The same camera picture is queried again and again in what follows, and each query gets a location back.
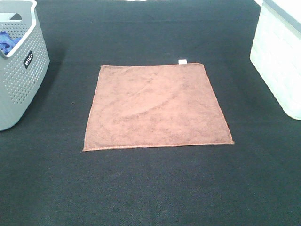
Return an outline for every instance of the black label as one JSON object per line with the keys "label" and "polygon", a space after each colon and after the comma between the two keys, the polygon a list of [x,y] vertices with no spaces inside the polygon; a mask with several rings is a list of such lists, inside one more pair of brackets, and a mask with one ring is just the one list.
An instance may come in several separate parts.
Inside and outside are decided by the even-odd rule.
{"label": "black label", "polygon": [[32,59],[33,59],[33,54],[32,54],[32,51],[30,50],[29,54],[27,55],[27,58],[23,62],[26,69],[28,68],[28,66],[32,62]]}

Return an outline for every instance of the laundry basket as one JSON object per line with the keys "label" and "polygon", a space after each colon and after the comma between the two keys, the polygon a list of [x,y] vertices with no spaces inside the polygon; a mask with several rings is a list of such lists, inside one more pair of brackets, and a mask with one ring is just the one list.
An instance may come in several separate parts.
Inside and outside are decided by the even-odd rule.
{"label": "laundry basket", "polygon": [[36,5],[33,0],[0,0],[0,15],[21,16],[19,20],[0,17],[0,32],[21,38],[8,54],[0,50],[0,130],[19,121],[48,69],[49,57]]}
{"label": "laundry basket", "polygon": [[300,6],[300,1],[295,0],[264,0],[250,54],[280,106],[298,120],[301,120]]}

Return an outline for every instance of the microfiber towel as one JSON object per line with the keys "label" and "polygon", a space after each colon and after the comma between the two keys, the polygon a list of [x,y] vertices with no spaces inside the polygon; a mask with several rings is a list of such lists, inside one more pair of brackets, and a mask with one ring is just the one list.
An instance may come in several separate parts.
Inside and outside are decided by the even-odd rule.
{"label": "microfiber towel", "polygon": [[233,143],[204,65],[101,67],[83,151]]}
{"label": "microfiber towel", "polygon": [[7,32],[0,32],[0,49],[6,55],[20,41],[21,38],[12,39]]}

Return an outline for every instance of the floor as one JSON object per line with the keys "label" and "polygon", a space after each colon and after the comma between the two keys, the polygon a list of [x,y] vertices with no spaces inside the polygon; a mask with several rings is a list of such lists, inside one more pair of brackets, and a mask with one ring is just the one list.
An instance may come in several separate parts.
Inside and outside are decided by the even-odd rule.
{"label": "floor", "polygon": [[[0,133],[0,225],[301,224],[301,122],[249,60],[253,0],[39,0],[51,63]],[[100,65],[206,67],[235,145],[82,153]]]}

